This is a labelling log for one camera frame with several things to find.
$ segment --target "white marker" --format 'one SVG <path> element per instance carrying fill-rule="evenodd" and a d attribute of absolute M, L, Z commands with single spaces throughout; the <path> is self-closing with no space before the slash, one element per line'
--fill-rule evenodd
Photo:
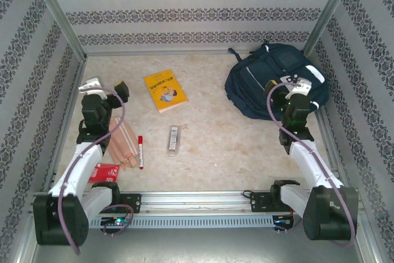
<path fill-rule="evenodd" d="M 140 158 L 140 169 L 143 169 L 142 136 L 138 136 L 138 153 Z"/>

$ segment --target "clear plastic package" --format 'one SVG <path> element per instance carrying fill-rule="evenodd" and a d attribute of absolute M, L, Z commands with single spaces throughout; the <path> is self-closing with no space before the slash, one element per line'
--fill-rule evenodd
<path fill-rule="evenodd" d="M 168 137 L 167 154 L 168 156 L 175 156 L 179 151 L 180 144 L 180 126 L 171 126 Z"/>

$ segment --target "beige floor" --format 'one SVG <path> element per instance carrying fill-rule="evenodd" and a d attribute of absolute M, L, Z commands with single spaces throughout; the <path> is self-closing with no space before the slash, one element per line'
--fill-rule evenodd
<path fill-rule="evenodd" d="M 145 169 L 121 170 L 121 190 L 266 190 L 276 179 L 304 184 L 297 165 L 279 144 L 278 128 L 271 121 L 243 116 L 227 99 L 223 86 L 235 63 L 233 55 L 88 59 L 84 81 L 100 75 L 108 87 L 121 79 L 129 86 L 126 121 L 136 135 L 144 137 Z M 189 102 L 159 114 L 143 77 L 166 69 L 175 73 Z M 79 95 L 57 178 L 71 160 L 81 119 Z M 166 155 L 166 145 L 172 124 L 182 126 L 182 135 L 179 154 L 171 158 Z M 326 159 L 314 115 L 309 116 L 308 127 Z M 111 162 L 109 153 L 103 162 Z"/>

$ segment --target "backpack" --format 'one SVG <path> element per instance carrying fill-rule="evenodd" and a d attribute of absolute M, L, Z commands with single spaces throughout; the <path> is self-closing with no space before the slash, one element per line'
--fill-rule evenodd
<path fill-rule="evenodd" d="M 327 78 L 294 46 L 265 42 L 260 49 L 250 52 L 251 55 L 243 60 L 233 49 L 228 51 L 236 56 L 238 63 L 228 75 L 225 90 L 228 99 L 233 101 L 243 115 L 252 119 L 271 120 L 264 94 L 265 86 L 271 79 L 277 83 L 291 82 L 297 77 L 309 80 L 312 83 L 308 94 L 310 112 L 328 101 Z M 286 86 L 279 89 L 289 92 Z M 272 106 L 272 111 L 275 118 L 280 120 L 280 111 L 275 106 Z"/>

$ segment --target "book cover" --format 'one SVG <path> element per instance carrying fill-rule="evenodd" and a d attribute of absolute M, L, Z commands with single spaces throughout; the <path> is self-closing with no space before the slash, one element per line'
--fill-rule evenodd
<path fill-rule="evenodd" d="M 186 95 L 171 70 L 146 76 L 144 80 L 160 113 L 187 102 Z"/>

